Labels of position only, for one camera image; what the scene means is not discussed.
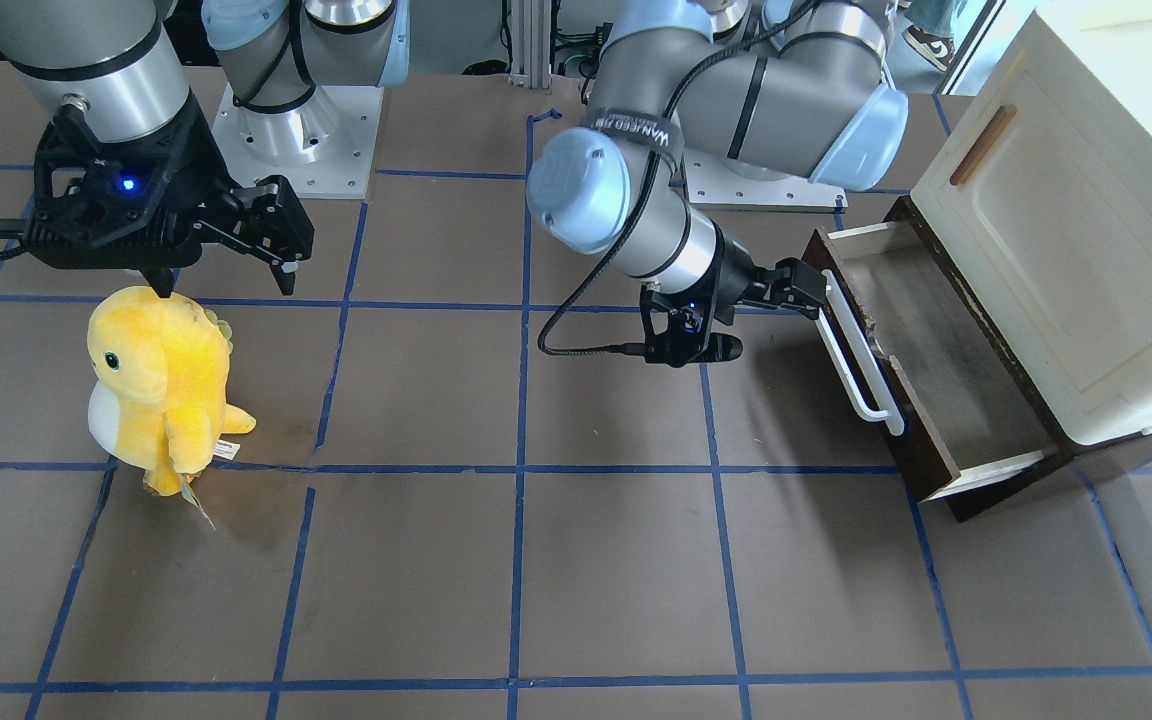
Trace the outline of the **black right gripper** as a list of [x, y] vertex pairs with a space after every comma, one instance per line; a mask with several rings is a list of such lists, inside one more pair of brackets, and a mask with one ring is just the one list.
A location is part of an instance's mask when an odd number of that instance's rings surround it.
[[38, 142], [20, 247], [59, 270], [138, 270], [169, 300], [179, 266], [200, 260], [202, 242], [220, 243], [268, 265], [291, 296], [314, 223], [285, 176], [237, 187], [194, 94], [154, 132], [109, 143], [65, 103]]

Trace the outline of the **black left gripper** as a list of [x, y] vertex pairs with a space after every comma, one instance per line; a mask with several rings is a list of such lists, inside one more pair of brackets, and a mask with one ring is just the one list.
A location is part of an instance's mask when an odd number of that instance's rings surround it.
[[717, 323], [733, 323], [733, 309], [741, 302], [790, 309], [814, 323], [827, 304], [827, 281], [820, 270], [799, 258], [760, 268], [745, 247], [718, 234], [717, 253], [702, 278], [702, 309]]

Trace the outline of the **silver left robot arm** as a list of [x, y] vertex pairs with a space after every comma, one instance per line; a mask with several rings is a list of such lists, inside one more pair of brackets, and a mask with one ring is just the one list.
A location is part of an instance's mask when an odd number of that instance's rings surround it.
[[753, 282], [744, 247], [669, 187], [687, 150], [867, 190], [890, 168], [908, 96], [884, 81], [893, 1], [767, 1], [764, 26], [804, 17], [685, 82], [717, 54], [690, 1], [630, 1], [617, 15], [579, 126], [558, 132], [526, 179], [526, 209], [573, 251], [616, 250], [613, 268], [732, 323]]

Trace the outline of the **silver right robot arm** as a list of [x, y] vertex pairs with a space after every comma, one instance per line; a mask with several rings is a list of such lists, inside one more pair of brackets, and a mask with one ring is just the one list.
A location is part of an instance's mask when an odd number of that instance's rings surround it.
[[314, 252], [291, 172], [326, 190], [323, 164], [356, 161], [329, 88], [392, 88], [410, 73], [407, 1], [205, 1], [227, 74], [228, 132], [259, 176], [234, 173], [156, 1], [0, 1], [0, 51], [50, 111], [15, 247], [56, 270], [124, 270], [156, 295], [204, 247], [270, 266], [285, 296]]

